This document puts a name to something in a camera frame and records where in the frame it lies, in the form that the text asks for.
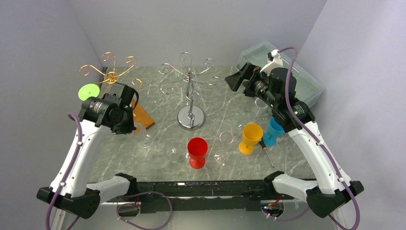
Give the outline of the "orange plastic wine glass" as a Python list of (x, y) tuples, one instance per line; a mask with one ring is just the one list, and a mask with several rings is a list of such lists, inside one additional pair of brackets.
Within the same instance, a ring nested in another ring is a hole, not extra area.
[(244, 155), (250, 155), (255, 150), (263, 136), (262, 128), (255, 123), (247, 124), (242, 132), (242, 141), (238, 145), (239, 151)]

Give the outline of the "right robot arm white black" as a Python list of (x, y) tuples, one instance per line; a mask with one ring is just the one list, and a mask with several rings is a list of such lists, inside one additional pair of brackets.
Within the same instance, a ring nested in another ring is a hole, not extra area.
[(309, 163), (315, 180), (305, 181), (277, 171), (265, 178), (264, 194), (270, 199), (285, 194), (305, 201), (318, 217), (331, 213), (364, 191), (360, 181), (353, 181), (337, 163), (324, 142), (313, 113), (296, 98), (296, 79), (291, 69), (277, 67), (269, 73), (246, 63), (237, 73), (225, 77), (230, 90), (244, 85), (243, 94), (257, 97), (272, 110), (272, 117), (296, 143)]

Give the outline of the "blue plastic wine glass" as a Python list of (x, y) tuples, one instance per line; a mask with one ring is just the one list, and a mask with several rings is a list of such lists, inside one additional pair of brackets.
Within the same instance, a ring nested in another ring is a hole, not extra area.
[(267, 126), (267, 132), (264, 133), (262, 140), (266, 147), (276, 145), (277, 138), (285, 133), (283, 127), (272, 117)]

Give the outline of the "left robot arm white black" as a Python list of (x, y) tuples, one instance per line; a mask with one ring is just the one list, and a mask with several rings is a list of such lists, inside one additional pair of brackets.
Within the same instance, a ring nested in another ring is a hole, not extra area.
[(133, 134), (136, 130), (134, 96), (138, 96), (134, 88), (114, 83), (102, 98), (91, 96), (86, 99), (78, 115), (68, 115), (77, 125), (72, 145), (59, 173), (48, 187), (39, 188), (37, 199), (88, 219), (103, 202), (118, 196), (125, 201), (136, 198), (136, 178), (125, 173), (100, 183), (89, 183), (94, 155), (107, 135)]

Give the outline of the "clear wine glass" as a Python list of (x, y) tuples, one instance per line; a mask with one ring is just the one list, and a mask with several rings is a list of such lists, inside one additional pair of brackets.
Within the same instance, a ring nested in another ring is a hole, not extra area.
[(231, 134), (234, 137), (242, 135), (245, 125), (247, 124), (246, 118), (243, 115), (236, 115), (231, 120)]
[(268, 105), (260, 98), (254, 102), (253, 114), (256, 118), (264, 117), (267, 114)]
[(248, 115), (248, 109), (244, 106), (238, 106), (236, 109), (236, 114), (237, 115), (242, 115), (242, 116), (247, 116)]

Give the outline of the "red plastic wine glass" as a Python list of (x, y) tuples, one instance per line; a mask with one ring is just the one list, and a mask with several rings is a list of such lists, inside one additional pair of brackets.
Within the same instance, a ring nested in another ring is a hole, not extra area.
[(205, 156), (208, 151), (208, 144), (205, 139), (192, 138), (187, 144), (189, 164), (194, 169), (200, 169), (205, 165)]

